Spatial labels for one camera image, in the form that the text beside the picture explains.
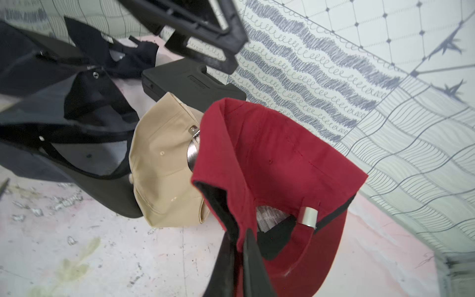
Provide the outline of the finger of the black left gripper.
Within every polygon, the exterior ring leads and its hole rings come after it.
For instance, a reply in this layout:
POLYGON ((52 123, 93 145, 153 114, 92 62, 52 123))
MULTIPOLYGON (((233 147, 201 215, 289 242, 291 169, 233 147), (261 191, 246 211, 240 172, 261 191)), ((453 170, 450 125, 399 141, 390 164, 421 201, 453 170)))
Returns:
POLYGON ((225 53, 225 60, 222 61, 192 48, 188 48, 189 40, 190 36, 175 31, 166 41, 165 48, 174 54, 192 59, 199 63, 204 63, 225 74, 233 74, 238 68, 238 62, 234 55, 225 53))
POLYGON ((231 54, 239 53, 248 42, 233 1, 216 2, 227 25, 225 28, 220 25, 210 1, 124 0, 119 3, 154 35, 168 26, 231 54))

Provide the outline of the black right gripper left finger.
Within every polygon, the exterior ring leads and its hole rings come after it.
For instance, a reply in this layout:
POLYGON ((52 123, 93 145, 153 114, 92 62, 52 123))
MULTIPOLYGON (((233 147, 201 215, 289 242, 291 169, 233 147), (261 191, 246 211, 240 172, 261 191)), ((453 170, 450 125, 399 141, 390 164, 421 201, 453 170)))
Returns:
POLYGON ((236 245, 231 241, 228 232, 225 232, 204 297, 234 297, 236 295, 238 260, 236 245))

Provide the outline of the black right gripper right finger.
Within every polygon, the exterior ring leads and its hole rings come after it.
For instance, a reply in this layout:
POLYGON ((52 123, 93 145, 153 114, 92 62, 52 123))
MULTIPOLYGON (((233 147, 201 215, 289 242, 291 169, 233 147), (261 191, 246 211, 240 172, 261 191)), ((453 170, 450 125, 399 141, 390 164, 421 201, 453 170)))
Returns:
POLYGON ((256 237, 251 229, 246 230, 243 246, 243 269, 245 297, 275 297, 277 295, 263 263, 256 237))

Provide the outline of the beige baseball cap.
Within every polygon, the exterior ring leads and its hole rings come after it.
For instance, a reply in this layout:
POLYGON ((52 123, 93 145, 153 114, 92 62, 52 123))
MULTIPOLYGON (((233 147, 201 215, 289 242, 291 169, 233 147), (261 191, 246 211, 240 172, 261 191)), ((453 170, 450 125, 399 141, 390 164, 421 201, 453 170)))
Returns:
POLYGON ((202 112, 168 92, 140 119, 131 143, 129 180, 144 219, 153 228, 188 227, 209 216, 191 184, 189 156, 199 147, 202 112))

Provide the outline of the dark red baseball cap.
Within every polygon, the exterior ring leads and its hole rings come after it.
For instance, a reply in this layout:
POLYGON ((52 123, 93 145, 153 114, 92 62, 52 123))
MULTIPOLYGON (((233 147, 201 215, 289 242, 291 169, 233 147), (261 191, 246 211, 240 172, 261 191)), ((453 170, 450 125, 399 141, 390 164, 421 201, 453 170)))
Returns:
POLYGON ((367 174, 278 111, 222 99, 205 112, 191 182, 238 252, 251 229, 276 297, 311 297, 330 272, 367 174))

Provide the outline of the navy baseball cap metal buckle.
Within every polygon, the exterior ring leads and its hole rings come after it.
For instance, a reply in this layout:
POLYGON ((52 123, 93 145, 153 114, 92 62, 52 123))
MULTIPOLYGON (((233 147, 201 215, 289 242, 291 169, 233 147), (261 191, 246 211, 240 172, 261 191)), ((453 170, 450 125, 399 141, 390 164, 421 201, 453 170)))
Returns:
POLYGON ((111 77, 140 79, 144 70, 155 67, 159 50, 156 43, 130 36, 134 46, 129 47, 83 22, 69 17, 64 21, 75 46, 111 77))

